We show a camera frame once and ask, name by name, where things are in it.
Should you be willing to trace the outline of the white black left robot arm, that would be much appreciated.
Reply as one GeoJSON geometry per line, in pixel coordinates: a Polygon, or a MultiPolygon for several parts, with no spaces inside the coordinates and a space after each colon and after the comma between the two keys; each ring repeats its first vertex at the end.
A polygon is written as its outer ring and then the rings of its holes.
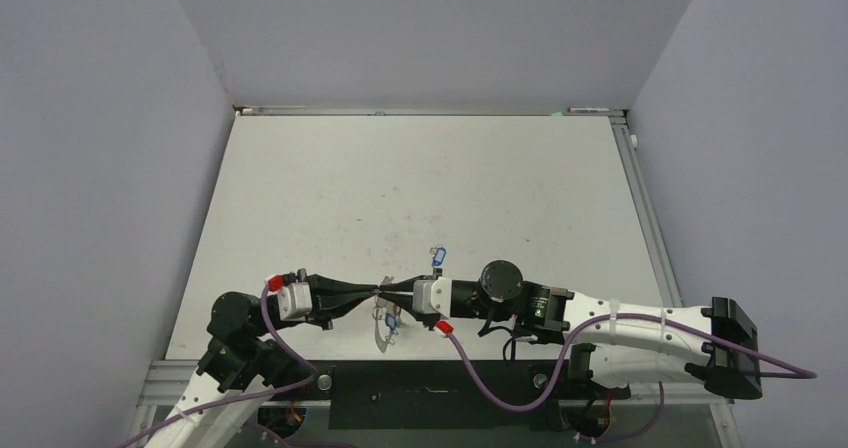
{"type": "Polygon", "coordinates": [[[169,415],[126,441],[146,447],[223,447],[274,398],[330,390],[332,379],[281,337],[284,328],[329,330],[379,291],[305,271],[269,277],[260,295],[226,292],[214,302],[211,337],[169,415]]]}

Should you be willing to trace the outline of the metal carabiner keyring with keys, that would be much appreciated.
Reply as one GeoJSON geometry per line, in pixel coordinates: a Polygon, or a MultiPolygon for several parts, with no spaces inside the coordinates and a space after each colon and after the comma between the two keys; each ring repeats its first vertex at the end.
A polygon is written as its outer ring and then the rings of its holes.
{"type": "Polygon", "coordinates": [[[385,316],[387,315],[385,304],[374,297],[374,305],[371,310],[371,316],[374,323],[374,341],[380,353],[385,354],[390,347],[396,344],[397,338],[401,329],[404,326],[398,326],[397,332],[392,333],[385,324],[385,316]]]}

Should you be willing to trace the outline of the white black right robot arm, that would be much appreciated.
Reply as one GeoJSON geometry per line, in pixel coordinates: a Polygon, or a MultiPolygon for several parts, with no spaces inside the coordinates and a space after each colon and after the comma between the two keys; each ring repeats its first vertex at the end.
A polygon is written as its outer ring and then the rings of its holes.
{"type": "Polygon", "coordinates": [[[429,275],[382,285],[382,299],[433,326],[448,318],[481,319],[479,336],[511,321],[529,344],[557,344],[567,387],[589,396],[601,386],[700,383],[729,399],[762,396],[755,324],[739,304],[715,297],[707,306],[666,308],[604,300],[524,279],[506,260],[488,263],[476,280],[429,275]]]}

